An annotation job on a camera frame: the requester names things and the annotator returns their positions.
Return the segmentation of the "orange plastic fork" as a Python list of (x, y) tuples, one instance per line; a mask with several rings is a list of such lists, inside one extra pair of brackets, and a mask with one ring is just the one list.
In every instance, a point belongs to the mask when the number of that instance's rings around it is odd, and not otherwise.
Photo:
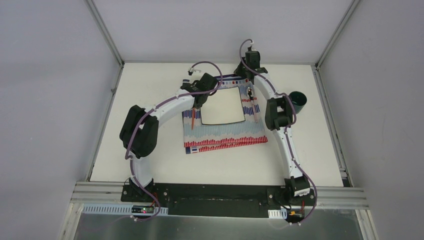
[(196, 119), (196, 109), (195, 108), (192, 108), (192, 111), (191, 111), (191, 130), (193, 130), (194, 129), (194, 126), (195, 126), (195, 119)]

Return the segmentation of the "silver spoon pink handle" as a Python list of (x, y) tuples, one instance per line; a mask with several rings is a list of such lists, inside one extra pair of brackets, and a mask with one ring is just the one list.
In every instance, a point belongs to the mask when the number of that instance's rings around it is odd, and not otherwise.
[(247, 88), (247, 95), (249, 97), (249, 102), (251, 103), (254, 120), (255, 120), (256, 123), (259, 123), (259, 114), (258, 114), (257, 107), (256, 107), (256, 104), (255, 104), (255, 95), (254, 95), (254, 91), (251, 87)]

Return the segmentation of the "white square plate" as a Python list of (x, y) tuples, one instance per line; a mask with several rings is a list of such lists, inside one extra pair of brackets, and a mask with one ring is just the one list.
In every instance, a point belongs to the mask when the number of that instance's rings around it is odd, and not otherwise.
[(244, 122), (242, 98), (239, 87), (219, 89), (209, 96), (200, 108), (203, 125), (227, 125)]

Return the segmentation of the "patterned cloth napkin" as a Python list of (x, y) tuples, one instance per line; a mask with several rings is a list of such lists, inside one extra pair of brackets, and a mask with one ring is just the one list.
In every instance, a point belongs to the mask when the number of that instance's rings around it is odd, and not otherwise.
[[(248, 79), (237, 76), (223, 80), (219, 89), (234, 87), (239, 87), (245, 121), (223, 125), (203, 125), (200, 109), (196, 109), (194, 128), (191, 130), (192, 109), (183, 111), (181, 115), (183, 143), (186, 154), (268, 142), (263, 124), (262, 113), (253, 84)], [(253, 116), (252, 105), (247, 95), (248, 87), (251, 87), (254, 92), (254, 101), (258, 111), (259, 123), (255, 122)]]

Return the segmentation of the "dark green mug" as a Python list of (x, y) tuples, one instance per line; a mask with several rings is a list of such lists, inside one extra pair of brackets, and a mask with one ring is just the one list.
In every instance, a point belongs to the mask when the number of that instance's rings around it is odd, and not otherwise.
[(296, 114), (298, 114), (302, 110), (302, 108), (306, 105), (308, 101), (306, 95), (300, 91), (292, 91), (289, 94), (289, 97), (291, 99)]

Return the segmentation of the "dark blue plastic knife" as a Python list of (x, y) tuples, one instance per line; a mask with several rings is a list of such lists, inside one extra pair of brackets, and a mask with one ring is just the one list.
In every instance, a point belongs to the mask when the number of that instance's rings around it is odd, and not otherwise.
[(215, 76), (215, 78), (218, 79), (219, 81), (221, 79), (225, 80), (225, 79), (228, 79), (228, 78), (237, 78), (237, 77), (238, 76), (236, 74), (225, 74), (223, 76), (220, 76), (220, 75)]

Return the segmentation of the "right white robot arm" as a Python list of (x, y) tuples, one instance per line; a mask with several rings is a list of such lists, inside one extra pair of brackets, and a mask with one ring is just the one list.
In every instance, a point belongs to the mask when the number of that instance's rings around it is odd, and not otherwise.
[(296, 122), (296, 111), (289, 96), (277, 93), (269, 79), (266, 68), (261, 67), (261, 55), (253, 47), (248, 47), (234, 73), (246, 77), (266, 100), (264, 123), (274, 135), (287, 171), (284, 178), (284, 200), (296, 205), (304, 196), (311, 193), (307, 175), (300, 168), (298, 155), (292, 136), (292, 125)]

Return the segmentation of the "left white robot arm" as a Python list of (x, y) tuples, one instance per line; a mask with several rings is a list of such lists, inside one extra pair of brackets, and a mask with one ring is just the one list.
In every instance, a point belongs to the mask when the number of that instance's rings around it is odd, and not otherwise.
[(188, 109), (199, 109), (208, 97), (222, 85), (224, 76), (216, 78), (204, 73), (199, 80), (184, 82), (174, 96), (152, 106), (132, 106), (124, 120), (119, 139), (125, 148), (124, 158), (129, 160), (130, 181), (135, 188), (133, 195), (140, 202), (153, 196), (153, 175), (149, 167), (149, 155), (157, 146), (161, 125)]

